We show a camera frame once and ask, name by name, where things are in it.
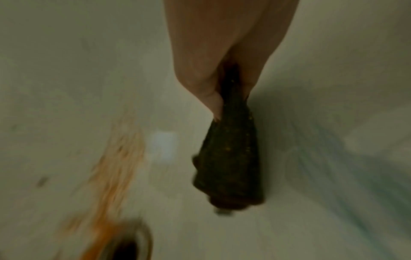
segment human hand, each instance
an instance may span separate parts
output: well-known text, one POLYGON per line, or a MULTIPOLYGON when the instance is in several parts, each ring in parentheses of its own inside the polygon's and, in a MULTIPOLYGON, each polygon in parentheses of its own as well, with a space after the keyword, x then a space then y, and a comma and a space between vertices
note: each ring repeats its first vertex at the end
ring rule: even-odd
POLYGON ((244 99, 284 38, 298 0, 164 0, 179 82, 220 120, 219 82, 236 64, 244 99))

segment dark tapered object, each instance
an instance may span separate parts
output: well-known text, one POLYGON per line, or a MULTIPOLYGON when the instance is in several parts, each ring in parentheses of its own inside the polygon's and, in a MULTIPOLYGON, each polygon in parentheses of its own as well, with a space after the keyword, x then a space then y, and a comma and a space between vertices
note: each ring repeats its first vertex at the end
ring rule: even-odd
POLYGON ((212 122, 198 155, 193 184, 217 209, 242 210, 264 202, 254 119, 243 100, 238 70, 221 84, 223 117, 212 122))

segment rust stain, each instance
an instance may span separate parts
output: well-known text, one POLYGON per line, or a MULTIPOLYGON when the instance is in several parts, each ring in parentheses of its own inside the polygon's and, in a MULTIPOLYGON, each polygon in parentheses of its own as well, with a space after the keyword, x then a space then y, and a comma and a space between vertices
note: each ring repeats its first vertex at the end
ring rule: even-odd
MULTIPOLYGON (((103 155, 92 169, 88 185, 95 190, 96 205, 88 217, 93 243, 81 255, 81 260, 96 260, 103 247, 122 229, 116 222, 121 206, 138 166, 144 159, 145 145, 135 127, 132 113, 125 113, 112 124, 103 155)), ((76 232, 84 217, 75 216, 63 225, 63 232, 76 232)))

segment bell-shaped object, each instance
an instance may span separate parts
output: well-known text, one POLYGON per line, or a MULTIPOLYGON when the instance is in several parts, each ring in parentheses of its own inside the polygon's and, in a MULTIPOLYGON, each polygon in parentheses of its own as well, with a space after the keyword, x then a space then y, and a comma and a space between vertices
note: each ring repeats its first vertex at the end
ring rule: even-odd
POLYGON ((254 119, 241 95, 236 67, 221 83, 221 121, 211 123, 198 155, 193 185, 208 195, 217 213, 264 202, 254 119))

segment drain hole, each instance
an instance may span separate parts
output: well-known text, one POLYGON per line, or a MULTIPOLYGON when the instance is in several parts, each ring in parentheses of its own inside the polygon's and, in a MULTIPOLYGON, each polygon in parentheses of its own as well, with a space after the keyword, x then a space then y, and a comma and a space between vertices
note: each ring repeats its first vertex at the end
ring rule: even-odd
POLYGON ((139 249, 136 241, 125 240, 117 245, 111 260, 136 260, 138 254, 139 249))

